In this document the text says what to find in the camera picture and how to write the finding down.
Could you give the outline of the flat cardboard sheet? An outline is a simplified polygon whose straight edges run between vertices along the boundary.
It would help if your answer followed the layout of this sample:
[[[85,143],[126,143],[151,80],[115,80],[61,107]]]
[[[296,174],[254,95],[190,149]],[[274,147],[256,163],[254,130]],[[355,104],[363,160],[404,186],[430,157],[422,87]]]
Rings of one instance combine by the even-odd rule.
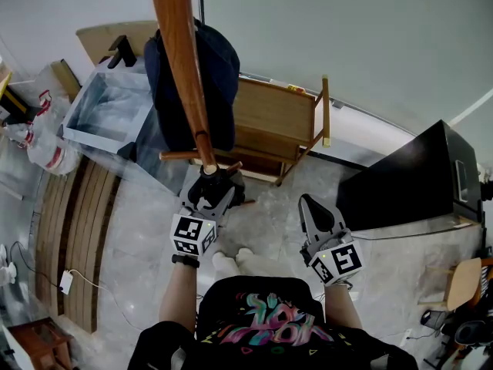
[[[136,56],[143,56],[144,45],[157,29],[157,21],[118,22],[79,29],[76,35],[91,62],[97,66],[103,57],[115,53],[109,47],[121,35],[127,37]]]

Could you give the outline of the wooden shelf unit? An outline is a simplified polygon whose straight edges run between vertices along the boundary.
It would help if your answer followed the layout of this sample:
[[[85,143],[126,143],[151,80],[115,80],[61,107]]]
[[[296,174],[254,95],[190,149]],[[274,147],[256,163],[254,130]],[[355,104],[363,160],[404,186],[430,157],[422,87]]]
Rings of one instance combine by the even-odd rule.
[[[215,150],[219,165],[241,162],[245,175],[280,186],[318,142],[330,146],[328,77],[318,96],[241,78],[233,116],[235,143]]]

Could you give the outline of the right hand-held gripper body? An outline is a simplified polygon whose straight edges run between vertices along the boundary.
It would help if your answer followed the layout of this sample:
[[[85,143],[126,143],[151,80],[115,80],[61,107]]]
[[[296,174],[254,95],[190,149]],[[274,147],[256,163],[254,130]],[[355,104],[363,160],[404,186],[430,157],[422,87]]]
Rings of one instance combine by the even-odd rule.
[[[364,269],[361,246],[347,228],[319,241],[307,240],[300,253],[324,286],[342,283]]]

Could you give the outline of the red-brown wooden stool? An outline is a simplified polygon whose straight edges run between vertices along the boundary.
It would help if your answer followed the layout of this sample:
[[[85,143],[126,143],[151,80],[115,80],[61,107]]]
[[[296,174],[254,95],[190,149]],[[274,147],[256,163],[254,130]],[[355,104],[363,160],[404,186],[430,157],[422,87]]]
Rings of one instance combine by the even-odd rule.
[[[2,330],[21,370],[73,370],[69,349],[73,337],[51,318]]]

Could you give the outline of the brown wooden coat rack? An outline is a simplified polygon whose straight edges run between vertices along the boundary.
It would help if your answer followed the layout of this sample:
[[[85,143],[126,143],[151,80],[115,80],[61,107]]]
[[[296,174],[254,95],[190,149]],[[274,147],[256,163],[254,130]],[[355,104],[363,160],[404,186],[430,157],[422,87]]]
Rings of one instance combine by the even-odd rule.
[[[196,146],[187,151],[168,150],[161,160],[199,158],[206,174],[218,168],[210,139],[205,97],[196,48],[196,31],[191,0],[153,0],[158,32],[163,40],[173,79]]]

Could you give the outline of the narrow cardboard box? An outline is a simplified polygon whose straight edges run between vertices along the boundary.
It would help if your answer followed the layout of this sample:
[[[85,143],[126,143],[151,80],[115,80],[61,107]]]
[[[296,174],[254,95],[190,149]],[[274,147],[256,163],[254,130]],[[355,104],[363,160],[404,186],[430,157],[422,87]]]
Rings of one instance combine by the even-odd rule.
[[[51,69],[72,103],[82,88],[75,74],[64,59],[52,62]]]

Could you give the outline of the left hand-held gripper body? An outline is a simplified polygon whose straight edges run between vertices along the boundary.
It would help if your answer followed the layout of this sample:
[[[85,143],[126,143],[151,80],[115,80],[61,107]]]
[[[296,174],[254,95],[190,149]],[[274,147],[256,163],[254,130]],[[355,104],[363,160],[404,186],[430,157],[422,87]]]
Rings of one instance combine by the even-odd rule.
[[[196,217],[192,211],[182,207],[173,215],[169,238],[180,254],[203,256],[217,238],[217,223]]]

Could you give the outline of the person's left forearm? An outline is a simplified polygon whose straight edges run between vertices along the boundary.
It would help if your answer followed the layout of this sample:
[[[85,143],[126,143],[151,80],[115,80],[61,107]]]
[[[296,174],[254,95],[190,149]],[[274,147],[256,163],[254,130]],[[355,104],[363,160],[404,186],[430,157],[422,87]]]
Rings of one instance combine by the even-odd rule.
[[[192,334],[196,329],[197,269],[176,263],[159,308],[159,321],[182,325]]]

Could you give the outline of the small black stand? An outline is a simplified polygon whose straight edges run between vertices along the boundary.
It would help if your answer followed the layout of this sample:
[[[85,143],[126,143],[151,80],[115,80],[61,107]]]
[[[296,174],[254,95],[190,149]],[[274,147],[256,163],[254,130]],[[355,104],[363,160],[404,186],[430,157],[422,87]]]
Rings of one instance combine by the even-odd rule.
[[[108,64],[109,69],[114,69],[121,60],[125,63],[125,67],[133,67],[136,64],[136,55],[126,35],[118,36],[109,47],[109,51],[115,53]]]

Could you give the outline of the wooden slatted platform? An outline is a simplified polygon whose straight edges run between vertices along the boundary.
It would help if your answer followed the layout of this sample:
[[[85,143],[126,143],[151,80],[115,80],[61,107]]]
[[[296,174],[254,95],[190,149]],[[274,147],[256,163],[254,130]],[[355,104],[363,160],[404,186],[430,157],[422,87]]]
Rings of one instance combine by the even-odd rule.
[[[97,329],[99,275],[120,178],[87,157],[67,176],[49,175],[35,242],[35,296],[51,315]],[[68,295],[62,272],[72,272]]]

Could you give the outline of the black cabinet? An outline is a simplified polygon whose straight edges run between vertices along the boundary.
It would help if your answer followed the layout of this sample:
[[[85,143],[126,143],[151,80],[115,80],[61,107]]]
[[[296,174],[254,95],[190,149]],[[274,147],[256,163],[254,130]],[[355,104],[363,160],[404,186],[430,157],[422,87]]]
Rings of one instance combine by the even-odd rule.
[[[340,183],[337,208],[352,231],[427,221],[450,230],[483,220],[473,147],[440,120]]]

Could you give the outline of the black garment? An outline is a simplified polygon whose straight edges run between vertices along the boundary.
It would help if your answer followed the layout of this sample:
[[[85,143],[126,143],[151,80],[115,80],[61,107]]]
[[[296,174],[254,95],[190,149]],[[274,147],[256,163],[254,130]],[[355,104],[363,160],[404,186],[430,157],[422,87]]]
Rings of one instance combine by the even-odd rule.
[[[199,199],[205,201],[205,208],[212,210],[233,189],[233,198],[227,208],[240,206],[246,200],[246,186],[240,169],[217,169],[215,173],[206,174],[203,167],[200,168]]]

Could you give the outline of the black and yellow box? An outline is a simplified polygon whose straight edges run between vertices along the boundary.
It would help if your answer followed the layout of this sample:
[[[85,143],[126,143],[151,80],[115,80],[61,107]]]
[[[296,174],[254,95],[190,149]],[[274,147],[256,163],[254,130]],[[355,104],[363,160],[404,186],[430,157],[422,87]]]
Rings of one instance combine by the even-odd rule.
[[[12,73],[0,81],[0,124],[30,123],[38,109],[30,106],[10,86]]]

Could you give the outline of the person's left white shoe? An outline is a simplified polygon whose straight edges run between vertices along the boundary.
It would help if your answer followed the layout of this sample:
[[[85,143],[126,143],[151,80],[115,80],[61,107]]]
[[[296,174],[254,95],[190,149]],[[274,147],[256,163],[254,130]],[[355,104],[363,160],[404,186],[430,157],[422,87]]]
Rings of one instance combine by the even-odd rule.
[[[212,264],[215,270],[215,279],[222,280],[238,275],[238,268],[233,258],[227,257],[223,252],[216,252],[212,256]]]

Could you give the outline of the grey marble-look box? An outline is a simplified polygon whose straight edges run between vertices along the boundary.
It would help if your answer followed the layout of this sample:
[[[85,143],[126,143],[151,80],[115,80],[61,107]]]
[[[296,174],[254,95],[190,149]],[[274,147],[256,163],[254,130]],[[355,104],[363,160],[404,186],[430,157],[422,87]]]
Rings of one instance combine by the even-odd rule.
[[[58,135],[125,180],[174,195],[183,187],[189,164],[159,158],[167,145],[144,73],[94,71]]]

